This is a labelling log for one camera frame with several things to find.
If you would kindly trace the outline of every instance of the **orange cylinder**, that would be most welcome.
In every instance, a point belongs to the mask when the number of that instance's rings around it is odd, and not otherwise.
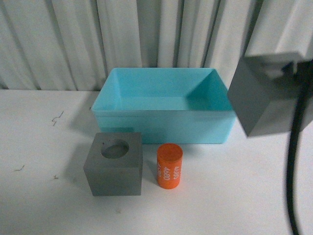
[[[180,182],[182,149],[177,144],[165,143],[157,150],[157,183],[165,189],[177,187]]]

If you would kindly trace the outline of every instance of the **gray box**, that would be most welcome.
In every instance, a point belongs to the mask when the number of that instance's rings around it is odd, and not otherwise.
[[[97,133],[84,172],[93,196],[141,195],[141,134]]]
[[[242,57],[228,90],[228,98],[247,136],[286,132],[291,129],[300,85],[294,80],[293,62],[298,53]],[[312,98],[302,124],[313,119]]]

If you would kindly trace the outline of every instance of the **white curtain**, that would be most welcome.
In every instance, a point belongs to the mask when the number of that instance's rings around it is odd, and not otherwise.
[[[312,0],[0,0],[0,88],[99,90],[116,67],[313,57]]]

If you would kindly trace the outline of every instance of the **circular hole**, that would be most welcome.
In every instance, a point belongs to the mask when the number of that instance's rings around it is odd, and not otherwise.
[[[109,140],[103,143],[101,155],[105,158],[116,159],[123,157],[129,150],[129,145],[124,140]]]

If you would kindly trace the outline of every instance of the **white surface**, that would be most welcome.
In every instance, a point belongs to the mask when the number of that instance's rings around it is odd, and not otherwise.
[[[99,131],[89,110],[96,96],[0,91],[0,234],[289,234],[284,200],[288,134],[247,139],[238,122],[225,144],[181,145],[177,188],[157,185],[159,145],[144,145],[142,195],[93,197],[83,164]],[[297,198],[301,228],[309,235],[313,125],[303,134]]]

